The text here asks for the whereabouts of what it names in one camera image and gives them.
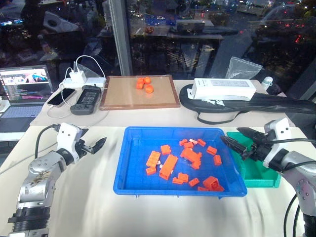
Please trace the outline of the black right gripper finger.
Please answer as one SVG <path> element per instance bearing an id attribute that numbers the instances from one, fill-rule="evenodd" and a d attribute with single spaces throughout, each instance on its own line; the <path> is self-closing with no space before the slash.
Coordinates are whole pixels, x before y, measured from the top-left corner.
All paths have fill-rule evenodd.
<path id="1" fill-rule="evenodd" d="M 223 143 L 228 146 L 233 151 L 237 152 L 238 154 L 242 155 L 244 152 L 247 151 L 247 147 L 240 144 L 237 140 L 228 137 L 228 136 L 221 136 L 221 140 Z"/>
<path id="2" fill-rule="evenodd" d="M 237 130 L 245 137 L 250 138 L 253 142 L 264 142 L 266 139 L 265 133 L 259 132 L 248 127 L 238 127 Z"/>

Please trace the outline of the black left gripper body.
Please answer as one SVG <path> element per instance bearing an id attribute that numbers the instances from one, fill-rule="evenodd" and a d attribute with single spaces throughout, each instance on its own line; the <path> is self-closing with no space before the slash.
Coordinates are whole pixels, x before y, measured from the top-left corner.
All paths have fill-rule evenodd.
<path id="1" fill-rule="evenodd" d="M 73 163 L 77 163 L 83 156 L 86 155 L 86 151 L 83 150 L 85 141 L 80 138 L 80 135 L 75 136 L 75 154 L 73 155 Z"/>

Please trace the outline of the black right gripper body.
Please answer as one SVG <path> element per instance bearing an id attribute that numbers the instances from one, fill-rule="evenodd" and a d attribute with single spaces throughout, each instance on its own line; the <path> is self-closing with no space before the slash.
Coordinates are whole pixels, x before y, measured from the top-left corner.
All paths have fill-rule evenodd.
<path id="1" fill-rule="evenodd" d="M 250 150 L 245 150 L 241 157 L 243 160 L 250 158 L 254 161 L 264 161 L 269 152 L 272 149 L 272 145 L 268 144 L 268 136 L 265 134 L 255 134 L 253 136 L 247 136 L 250 138 L 253 143 L 250 147 Z"/>

